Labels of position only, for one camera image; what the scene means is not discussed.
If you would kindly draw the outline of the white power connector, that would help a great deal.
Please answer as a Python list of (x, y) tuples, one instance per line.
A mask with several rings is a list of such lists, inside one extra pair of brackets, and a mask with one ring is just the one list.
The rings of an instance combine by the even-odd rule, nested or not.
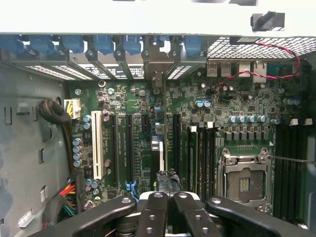
[(79, 99), (66, 99), (64, 100), (64, 110), (71, 119), (79, 119), (81, 113)]

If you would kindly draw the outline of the blue board connector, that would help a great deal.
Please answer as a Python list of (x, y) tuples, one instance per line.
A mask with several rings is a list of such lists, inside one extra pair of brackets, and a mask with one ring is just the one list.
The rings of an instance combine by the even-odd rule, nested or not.
[(136, 181), (126, 182), (125, 186), (126, 186), (126, 190), (130, 193), (130, 195), (134, 199), (138, 199), (138, 196), (137, 196), (137, 193), (136, 193), (137, 182)]

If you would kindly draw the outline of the white expansion slot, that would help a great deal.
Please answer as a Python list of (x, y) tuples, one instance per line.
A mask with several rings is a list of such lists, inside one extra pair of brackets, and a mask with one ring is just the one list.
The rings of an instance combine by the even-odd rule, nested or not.
[(93, 174), (94, 179), (101, 180), (104, 175), (102, 113), (101, 111), (92, 111), (91, 117)]

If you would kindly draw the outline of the open black PC case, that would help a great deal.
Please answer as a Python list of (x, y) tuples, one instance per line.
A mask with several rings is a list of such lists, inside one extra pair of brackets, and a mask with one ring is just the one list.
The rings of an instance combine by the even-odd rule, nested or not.
[[(71, 237), (92, 209), (64, 100), (73, 82), (147, 82), (146, 38), (167, 53), (165, 82), (307, 77), (316, 161), (316, 0), (0, 0), (0, 237)], [(303, 164), (303, 217), (281, 220), (316, 237), (316, 165)], [(178, 192), (201, 208), (219, 197)], [(164, 237), (192, 237), (167, 194)]]

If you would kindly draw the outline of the green motherboard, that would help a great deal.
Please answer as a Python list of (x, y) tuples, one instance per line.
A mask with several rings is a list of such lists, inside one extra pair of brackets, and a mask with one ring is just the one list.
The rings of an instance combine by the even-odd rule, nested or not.
[[(224, 147), (232, 153), (258, 151), (272, 156), (304, 159), (312, 119), (305, 113), (309, 101), (307, 77), (253, 83), (232, 80), (218, 86), (201, 76), (165, 83), (165, 170), (170, 171), (166, 192), (188, 191), (201, 201), (217, 195), (218, 159)], [(134, 181), (138, 199), (151, 189), (149, 83), (144, 81), (73, 82), (70, 99), (79, 99), (81, 115), (73, 122), (74, 166), (83, 173), (83, 207), (91, 209), (126, 190), (125, 115), (133, 116)], [(91, 112), (101, 111), (104, 175), (94, 179)], [(179, 173), (172, 160), (172, 117), (180, 115)], [(303, 217), (303, 163), (272, 161), (272, 209), (268, 214), (286, 221)]]

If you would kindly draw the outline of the thin metal locking lever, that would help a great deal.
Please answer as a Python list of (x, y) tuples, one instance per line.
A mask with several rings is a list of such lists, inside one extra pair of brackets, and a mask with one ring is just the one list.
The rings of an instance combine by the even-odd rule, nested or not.
[(268, 157), (269, 158), (276, 158), (276, 159), (281, 159), (281, 160), (300, 162), (300, 163), (309, 163), (309, 164), (316, 165), (316, 161), (310, 161), (310, 160), (304, 160), (304, 159), (295, 159), (295, 158), (286, 158), (286, 157), (272, 156), (272, 155), (268, 155)]

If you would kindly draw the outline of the metal CPU socket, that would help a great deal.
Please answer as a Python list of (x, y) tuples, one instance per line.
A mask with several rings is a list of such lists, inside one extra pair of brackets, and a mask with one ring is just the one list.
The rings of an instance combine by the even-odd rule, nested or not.
[(246, 153), (220, 152), (217, 170), (217, 195), (268, 213), (272, 209), (272, 161), (266, 147)]

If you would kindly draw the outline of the black expansion slot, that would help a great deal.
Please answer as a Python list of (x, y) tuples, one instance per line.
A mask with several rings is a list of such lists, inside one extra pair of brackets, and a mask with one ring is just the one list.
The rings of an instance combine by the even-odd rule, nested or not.
[(179, 173), (180, 151), (181, 151), (181, 122), (180, 115), (173, 114), (172, 117), (172, 160), (175, 172)]
[(133, 116), (125, 115), (126, 167), (128, 170), (127, 182), (134, 181), (134, 154), (133, 154)]

